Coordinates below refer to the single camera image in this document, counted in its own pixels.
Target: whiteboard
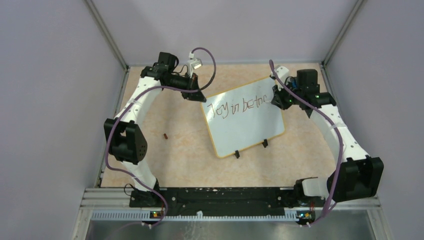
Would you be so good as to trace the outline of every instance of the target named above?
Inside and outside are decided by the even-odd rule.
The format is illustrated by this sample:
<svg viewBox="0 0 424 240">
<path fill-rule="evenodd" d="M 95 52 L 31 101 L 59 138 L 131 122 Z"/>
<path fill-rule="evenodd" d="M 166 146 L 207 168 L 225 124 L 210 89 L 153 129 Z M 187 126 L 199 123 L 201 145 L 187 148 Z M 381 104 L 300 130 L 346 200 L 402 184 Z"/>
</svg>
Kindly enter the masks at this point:
<svg viewBox="0 0 424 240">
<path fill-rule="evenodd" d="M 271 104 L 275 84 L 267 77 L 209 96 L 200 104 L 219 158 L 284 133 L 283 111 Z"/>
</svg>

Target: gray panel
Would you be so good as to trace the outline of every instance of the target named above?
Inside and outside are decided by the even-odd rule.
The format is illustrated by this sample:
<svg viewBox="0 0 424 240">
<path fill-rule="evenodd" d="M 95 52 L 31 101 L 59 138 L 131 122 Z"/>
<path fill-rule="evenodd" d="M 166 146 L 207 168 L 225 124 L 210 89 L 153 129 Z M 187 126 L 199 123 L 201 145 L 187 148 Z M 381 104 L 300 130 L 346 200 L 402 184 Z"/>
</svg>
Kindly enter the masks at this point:
<svg viewBox="0 0 424 240">
<path fill-rule="evenodd" d="M 127 223 L 126 221 L 92 221 L 86 240 L 105 239 Z M 138 224 L 131 225 L 108 239 L 373 240 L 375 238 L 366 211 L 333 211 L 311 228 L 299 228 L 295 223 L 281 222 L 164 222 L 152 230 Z"/>
<path fill-rule="evenodd" d="M 123 71 L 82 0 L 0 3 L 0 239 L 69 239 Z"/>
<path fill-rule="evenodd" d="M 423 13 L 422 0 L 368 1 L 328 67 L 343 119 L 384 162 L 378 195 L 396 239 L 423 238 Z"/>
<path fill-rule="evenodd" d="M 159 51 L 185 61 L 194 47 L 219 63 L 322 61 L 355 2 L 94 1 L 129 65 L 154 63 Z"/>
</svg>

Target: table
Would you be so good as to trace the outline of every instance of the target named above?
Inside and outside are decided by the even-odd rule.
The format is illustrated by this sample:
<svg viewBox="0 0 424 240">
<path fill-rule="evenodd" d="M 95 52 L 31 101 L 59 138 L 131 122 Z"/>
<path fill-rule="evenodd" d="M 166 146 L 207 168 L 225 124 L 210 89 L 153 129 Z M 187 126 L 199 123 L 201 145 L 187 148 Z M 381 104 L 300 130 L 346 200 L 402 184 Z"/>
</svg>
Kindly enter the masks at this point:
<svg viewBox="0 0 424 240">
<path fill-rule="evenodd" d="M 280 65 L 288 68 L 291 76 L 300 69 L 316 69 L 321 92 L 326 91 L 318 63 Z M 142 69 L 131 67 L 121 108 L 135 90 Z M 213 66 L 204 65 L 195 72 L 203 86 Z M 270 72 L 268 64 L 217 65 L 215 79 L 203 93 L 210 96 L 264 78 Z M 285 133 L 269 140 L 267 148 L 259 144 L 241 151 L 239 159 L 221 159 L 215 154 L 200 103 L 165 89 L 141 126 L 148 142 L 145 159 L 161 187 L 292 187 L 298 179 L 328 177 L 336 164 L 319 129 L 298 106 L 283 115 Z M 113 167 L 124 167 L 113 156 L 109 156 L 109 162 Z M 101 186 L 123 187 L 127 183 L 133 183 L 130 176 L 106 169 Z"/>
</svg>

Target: metal frame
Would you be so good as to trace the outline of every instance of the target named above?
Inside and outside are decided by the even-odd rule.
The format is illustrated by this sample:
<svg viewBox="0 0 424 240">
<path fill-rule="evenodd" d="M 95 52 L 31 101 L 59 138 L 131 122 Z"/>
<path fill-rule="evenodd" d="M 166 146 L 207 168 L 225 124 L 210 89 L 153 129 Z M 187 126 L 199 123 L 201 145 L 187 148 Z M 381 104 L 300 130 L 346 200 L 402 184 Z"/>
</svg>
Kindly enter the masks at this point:
<svg viewBox="0 0 424 240">
<path fill-rule="evenodd" d="M 104 23 L 102 17 L 100 16 L 95 4 L 92 0 L 83 0 L 89 9 L 91 15 L 93 16 L 94 21 L 96 22 L 100 32 L 104 36 L 106 42 L 108 43 L 111 51 L 113 52 L 116 59 L 119 61 L 122 68 L 125 70 L 125 75 L 122 81 L 121 90 L 119 93 L 119 97 L 116 101 L 115 106 L 115 114 L 119 111 L 123 95 L 125 91 L 125 86 L 127 84 L 130 68 L 127 65 L 124 57 L 122 56 L 121 52 L 119 51 L 118 46 L 116 45 L 114 39 L 112 38 L 112 35 L 110 34 L 108 28 L 106 27 L 106 24 Z M 346 33 L 350 29 L 350 26 L 354 22 L 358 12 L 363 8 L 364 4 L 367 2 L 367 0 L 357 0 L 352 11 L 350 12 L 349 16 L 347 17 L 344 25 L 342 26 L 339 34 L 337 35 L 336 39 L 334 40 L 333 44 L 331 45 L 328 53 L 325 55 L 324 60 L 320 63 L 320 69 L 321 73 L 324 79 L 324 83 L 326 85 L 326 88 L 328 92 L 330 92 L 333 97 L 337 101 L 337 96 L 335 95 L 335 92 L 332 88 L 332 82 L 331 78 L 329 76 L 329 73 L 327 71 L 327 66 L 331 62 L 336 50 L 339 48 L 341 42 L 343 41 L 344 37 L 346 36 Z M 81 205 L 79 208 L 77 220 L 74 226 L 73 236 L 72 239 L 79 240 L 79 239 L 85 239 L 86 234 L 89 229 L 90 220 L 93 215 L 99 216 L 101 213 L 103 213 L 102 216 L 104 216 L 105 213 L 115 213 L 115 215 L 111 215 L 112 219 L 113 216 L 122 216 L 118 213 L 135 213 L 143 211 L 143 209 L 134 209 L 129 207 L 130 197 L 125 195 L 123 192 L 123 189 L 121 187 L 105 187 L 105 188 L 98 188 L 101 184 L 101 180 L 103 177 L 103 172 L 105 169 L 105 164 L 102 161 L 100 171 L 98 178 L 95 183 L 96 188 L 87 188 L 84 192 L 84 195 L 82 197 Z M 372 230 L 374 232 L 375 239 L 377 240 L 383 240 L 393 239 L 392 233 L 390 230 L 390 227 L 387 223 L 387 220 L 384 216 L 384 212 L 381 208 L 379 198 L 371 197 L 371 198 L 364 198 L 364 199 L 358 199 L 358 200 L 352 200 L 352 201 L 346 201 L 346 202 L 340 202 L 337 204 L 337 206 L 334 208 L 335 210 L 340 211 L 351 211 L 351 210 L 366 210 L 368 213 L 368 217 L 370 220 L 370 224 L 372 227 Z M 291 211 L 307 211 L 308 207 L 295 207 L 295 208 L 287 208 L 285 209 L 290 214 Z M 172 217 L 167 217 L 168 221 L 172 221 Z M 201 220 L 202 216 L 197 216 L 198 219 L 193 220 Z M 177 221 L 189 221 L 188 218 L 176 218 Z M 275 219 L 263 219 L 265 221 L 272 220 L 275 221 Z"/>
</svg>

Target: wooden table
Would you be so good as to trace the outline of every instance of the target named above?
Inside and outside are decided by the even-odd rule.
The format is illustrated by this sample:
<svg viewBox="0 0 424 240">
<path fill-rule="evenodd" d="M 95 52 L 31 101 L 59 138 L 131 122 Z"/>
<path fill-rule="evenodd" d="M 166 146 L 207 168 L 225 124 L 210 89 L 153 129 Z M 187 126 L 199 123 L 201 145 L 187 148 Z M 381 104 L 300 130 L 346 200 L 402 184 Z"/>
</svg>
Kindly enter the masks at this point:
<svg viewBox="0 0 424 240">
<path fill-rule="evenodd" d="M 281 64 L 296 76 L 300 69 L 316 69 L 321 92 L 326 90 L 317 63 Z M 134 92 L 143 67 L 130 69 L 122 106 Z M 199 84 L 206 84 L 212 65 L 195 71 Z M 218 65 L 205 96 L 222 92 L 270 74 L 267 64 Z M 181 93 L 165 89 L 152 104 L 141 130 L 147 139 L 146 159 L 161 187 L 284 187 L 308 177 L 328 177 L 335 160 L 319 129 L 298 106 L 283 112 L 285 133 L 240 152 L 218 158 L 199 102 L 184 100 Z M 122 164 L 109 156 L 113 167 Z M 128 175 L 106 169 L 102 187 L 123 187 L 133 183 Z"/>
</svg>

